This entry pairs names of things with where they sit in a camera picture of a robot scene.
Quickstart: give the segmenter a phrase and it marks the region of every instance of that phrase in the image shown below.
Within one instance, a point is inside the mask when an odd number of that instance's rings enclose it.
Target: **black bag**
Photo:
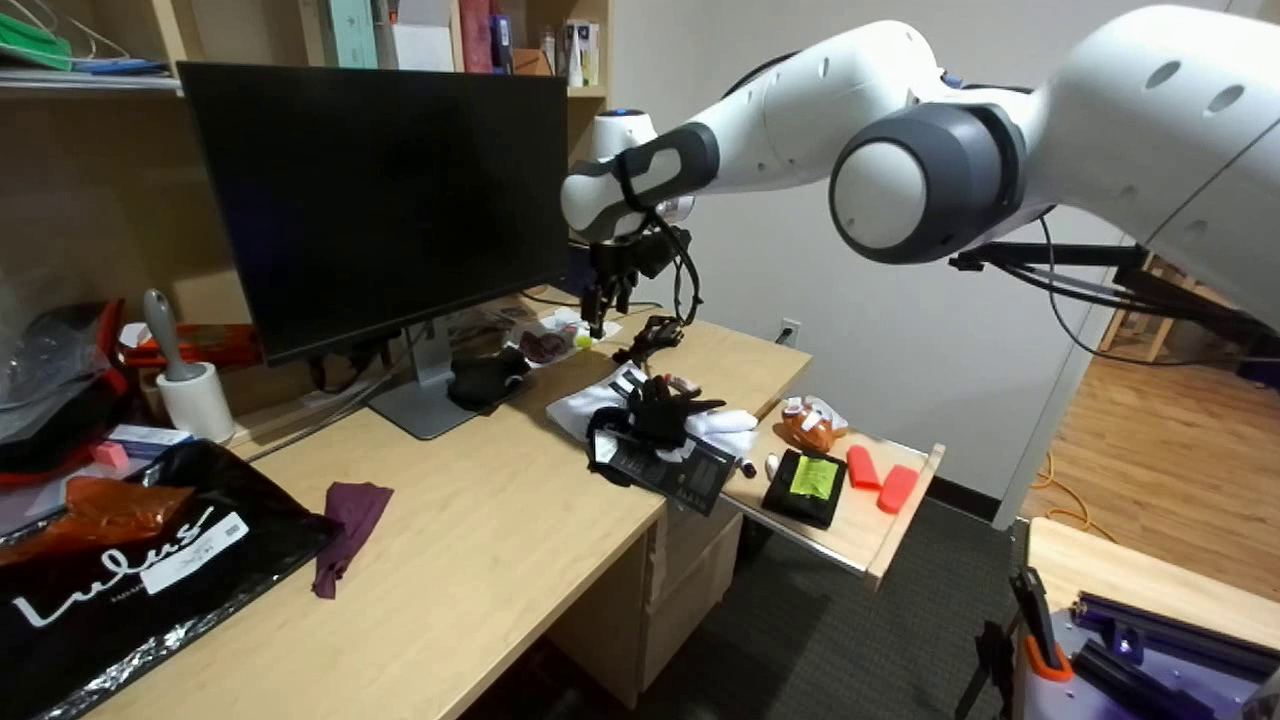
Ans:
[[[192,490],[156,541],[0,569],[0,717],[96,708],[336,536],[220,443],[179,443],[142,486]]]

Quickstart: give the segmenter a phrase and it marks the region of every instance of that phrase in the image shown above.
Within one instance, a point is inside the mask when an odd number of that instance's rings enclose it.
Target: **gray carpet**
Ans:
[[[748,536],[742,576],[642,701],[646,720],[915,720],[1001,717],[995,685],[972,693],[976,635],[1009,624],[1023,528],[993,531],[925,500],[879,587],[783,541]],[[556,650],[542,645],[470,717],[627,717]]]

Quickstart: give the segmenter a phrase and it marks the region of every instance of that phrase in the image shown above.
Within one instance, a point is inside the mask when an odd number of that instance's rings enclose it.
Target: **computer monitor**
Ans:
[[[179,65],[179,80],[267,366],[382,343],[570,265],[556,75]],[[443,387],[405,404],[437,413]]]

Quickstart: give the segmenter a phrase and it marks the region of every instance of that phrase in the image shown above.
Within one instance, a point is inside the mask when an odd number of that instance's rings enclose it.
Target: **floor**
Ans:
[[[1006,650],[993,628],[1016,617],[1009,571],[1022,562],[1022,524],[995,531],[946,500],[921,503],[879,587],[751,528],[727,596],[635,711],[536,645],[470,720],[1001,717],[980,650]]]
[[[1027,517],[1280,601],[1280,391],[1210,366],[1094,361]]]

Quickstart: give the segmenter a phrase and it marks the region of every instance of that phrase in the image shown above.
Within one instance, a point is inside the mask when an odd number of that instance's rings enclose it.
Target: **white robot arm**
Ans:
[[[879,21],[573,169],[561,208],[578,241],[614,244],[680,198],[830,182],[849,249],[921,265],[1072,203],[1280,327],[1275,69],[1273,24],[1137,9],[1032,93],[959,90],[921,32]]]

